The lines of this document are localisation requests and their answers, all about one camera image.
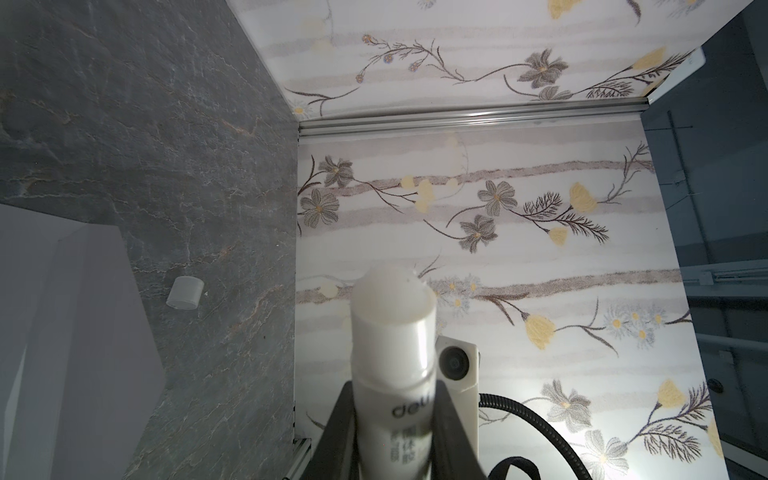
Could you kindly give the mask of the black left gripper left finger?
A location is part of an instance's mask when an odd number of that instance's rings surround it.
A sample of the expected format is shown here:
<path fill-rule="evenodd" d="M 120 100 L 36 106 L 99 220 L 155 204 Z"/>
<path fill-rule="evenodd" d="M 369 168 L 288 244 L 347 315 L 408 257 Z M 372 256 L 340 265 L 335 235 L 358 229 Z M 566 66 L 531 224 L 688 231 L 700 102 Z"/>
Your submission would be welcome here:
<path fill-rule="evenodd" d="M 353 386 L 341 389 L 321 439 L 304 469 L 301 480 L 357 480 L 359 453 Z"/>

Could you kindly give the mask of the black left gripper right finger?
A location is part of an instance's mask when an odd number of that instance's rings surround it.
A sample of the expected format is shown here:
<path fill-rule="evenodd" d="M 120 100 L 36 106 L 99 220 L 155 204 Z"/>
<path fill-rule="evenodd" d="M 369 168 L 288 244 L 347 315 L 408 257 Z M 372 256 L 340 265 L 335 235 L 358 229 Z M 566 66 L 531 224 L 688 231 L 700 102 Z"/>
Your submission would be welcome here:
<path fill-rule="evenodd" d="M 432 480 L 486 479 L 442 380 L 436 382 L 432 431 Z"/>

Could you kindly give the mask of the white glue stick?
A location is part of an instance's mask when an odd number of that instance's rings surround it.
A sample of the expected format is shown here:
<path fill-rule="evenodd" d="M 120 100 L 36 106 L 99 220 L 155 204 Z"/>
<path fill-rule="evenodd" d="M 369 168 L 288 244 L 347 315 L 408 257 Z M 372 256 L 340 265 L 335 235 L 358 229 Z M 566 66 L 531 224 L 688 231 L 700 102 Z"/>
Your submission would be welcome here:
<path fill-rule="evenodd" d="M 415 273 L 369 270 L 353 287 L 351 374 L 360 474 L 424 479 L 436 390 L 436 297 Z"/>

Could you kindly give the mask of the white glue stick cap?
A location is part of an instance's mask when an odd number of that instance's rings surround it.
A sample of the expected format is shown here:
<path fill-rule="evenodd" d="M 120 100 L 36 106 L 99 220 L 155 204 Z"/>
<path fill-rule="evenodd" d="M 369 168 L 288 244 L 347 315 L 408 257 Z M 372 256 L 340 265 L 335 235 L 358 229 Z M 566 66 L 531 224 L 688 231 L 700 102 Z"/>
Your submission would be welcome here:
<path fill-rule="evenodd" d="M 177 310 L 195 310 L 199 306 L 204 286 L 204 281 L 199 278 L 179 276 L 173 282 L 166 305 Z"/>

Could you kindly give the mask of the grey paper envelope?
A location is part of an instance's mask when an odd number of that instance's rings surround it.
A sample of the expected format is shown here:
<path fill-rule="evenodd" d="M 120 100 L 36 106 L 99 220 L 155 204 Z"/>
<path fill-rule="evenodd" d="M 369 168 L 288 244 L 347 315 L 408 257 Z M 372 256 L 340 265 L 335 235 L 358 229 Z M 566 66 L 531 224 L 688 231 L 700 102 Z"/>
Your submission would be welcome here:
<path fill-rule="evenodd" d="M 119 479 L 165 385 L 120 231 L 1 209 L 1 475 Z"/>

